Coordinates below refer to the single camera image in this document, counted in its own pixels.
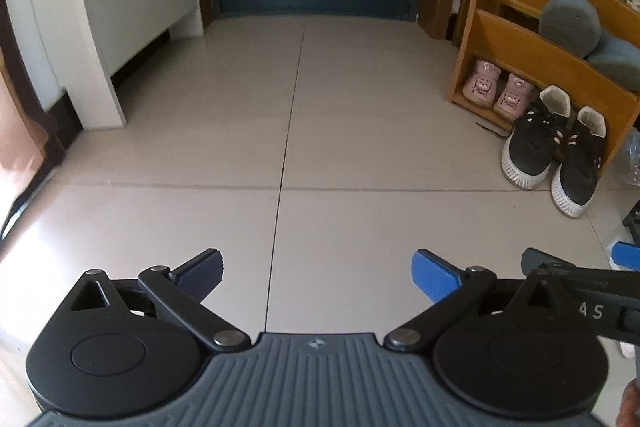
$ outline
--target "clear plastic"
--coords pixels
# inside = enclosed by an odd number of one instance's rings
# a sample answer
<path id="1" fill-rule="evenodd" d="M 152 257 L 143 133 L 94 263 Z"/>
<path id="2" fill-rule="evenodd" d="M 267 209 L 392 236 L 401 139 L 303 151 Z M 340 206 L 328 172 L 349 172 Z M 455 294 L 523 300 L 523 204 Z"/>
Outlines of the clear plastic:
<path id="1" fill-rule="evenodd" d="M 616 155 L 614 168 L 620 181 L 640 187 L 640 132 L 633 127 Z"/>

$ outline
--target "beige floor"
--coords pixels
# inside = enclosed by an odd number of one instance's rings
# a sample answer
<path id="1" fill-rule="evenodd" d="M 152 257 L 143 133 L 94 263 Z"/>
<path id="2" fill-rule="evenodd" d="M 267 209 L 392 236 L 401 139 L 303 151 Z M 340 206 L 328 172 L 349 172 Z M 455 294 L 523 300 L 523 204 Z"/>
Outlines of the beige floor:
<path id="1" fill-rule="evenodd" d="M 12 232 L 3 363 L 19 373 L 85 269 L 134 277 L 207 247 L 223 252 L 225 278 L 205 304 L 254 338 L 384 335 L 430 305 L 410 277 L 420 247 L 502 277 L 520 276 L 530 246 L 606 268 L 640 193 L 608 172 L 572 220 L 548 183 L 516 190 L 501 140 L 444 100 L 456 51 L 412 23 L 320 16 L 223 20 L 169 45 L 122 93 L 127 128 L 82 134 Z M 634 365 L 607 349 L 596 412 L 612 423 Z M 10 408 L 12 426 L 36 412 Z"/>

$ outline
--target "pink curtain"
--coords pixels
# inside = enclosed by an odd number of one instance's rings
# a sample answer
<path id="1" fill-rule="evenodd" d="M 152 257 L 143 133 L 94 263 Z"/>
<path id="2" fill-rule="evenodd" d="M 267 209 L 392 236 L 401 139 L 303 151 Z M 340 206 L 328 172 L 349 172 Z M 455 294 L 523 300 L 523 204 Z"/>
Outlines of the pink curtain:
<path id="1" fill-rule="evenodd" d="M 0 50 L 0 223 L 44 162 L 46 139 L 22 110 Z"/>

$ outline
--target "shoe opening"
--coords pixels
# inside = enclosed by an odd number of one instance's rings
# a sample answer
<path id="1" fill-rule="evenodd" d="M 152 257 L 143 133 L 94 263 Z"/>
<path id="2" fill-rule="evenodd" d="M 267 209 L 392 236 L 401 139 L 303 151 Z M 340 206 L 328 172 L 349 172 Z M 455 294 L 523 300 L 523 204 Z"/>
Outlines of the shoe opening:
<path id="1" fill-rule="evenodd" d="M 607 125 L 605 124 L 604 116 L 595 109 L 583 107 L 576 120 L 584 124 L 593 136 L 599 136 L 600 138 L 607 136 Z"/>
<path id="2" fill-rule="evenodd" d="M 542 90 L 540 92 L 540 100 L 550 112 L 569 118 L 571 114 L 569 95 L 558 86 L 549 86 Z"/>

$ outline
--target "ribbed gray surface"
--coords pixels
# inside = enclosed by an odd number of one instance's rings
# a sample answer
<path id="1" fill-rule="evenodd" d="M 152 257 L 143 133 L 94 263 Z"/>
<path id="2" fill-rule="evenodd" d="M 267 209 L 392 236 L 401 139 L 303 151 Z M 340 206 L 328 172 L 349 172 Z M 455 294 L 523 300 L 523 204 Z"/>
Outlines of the ribbed gray surface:
<path id="1" fill-rule="evenodd" d="M 265 333 L 218 355 L 175 401 L 138 417 L 89 422 L 45 413 L 31 427 L 526 427 L 492 418 L 441 390 L 424 360 L 371 334 Z M 601 427 L 590 415 L 545 427 Z"/>

